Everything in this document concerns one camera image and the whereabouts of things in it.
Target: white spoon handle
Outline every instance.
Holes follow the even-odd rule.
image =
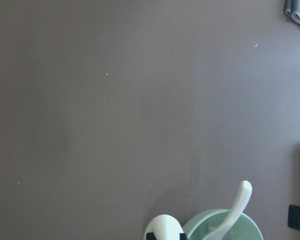
[[[224,227],[229,230],[238,220],[241,213],[245,210],[252,193],[252,186],[248,181],[242,181],[240,183],[238,193],[234,199],[230,212],[222,222]]]
[[[232,208],[223,222],[202,240],[221,240],[229,229],[236,223],[241,213],[246,208],[252,193],[252,186],[248,181],[240,183],[238,193],[234,199]]]

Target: white spoon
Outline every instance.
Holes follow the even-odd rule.
[[[223,222],[212,232],[206,235],[202,240],[222,240],[223,236],[236,223],[241,213],[246,208],[252,193],[252,186],[248,181],[242,181],[238,193],[234,199],[231,210]]]

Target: gray cloth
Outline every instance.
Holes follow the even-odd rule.
[[[286,0],[285,13],[300,24],[300,0]]]

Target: light green bowl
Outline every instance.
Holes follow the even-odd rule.
[[[228,212],[228,209],[204,211],[191,218],[182,229],[188,240],[201,240],[222,223]],[[264,238],[255,222],[242,213],[222,240],[264,240]]]

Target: black object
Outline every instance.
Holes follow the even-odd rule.
[[[300,231],[300,206],[289,205],[288,226]]]
[[[148,232],[146,234],[146,240],[157,240],[155,237],[155,234],[153,232]],[[180,239],[179,240],[188,240],[187,235],[185,233],[180,233]]]

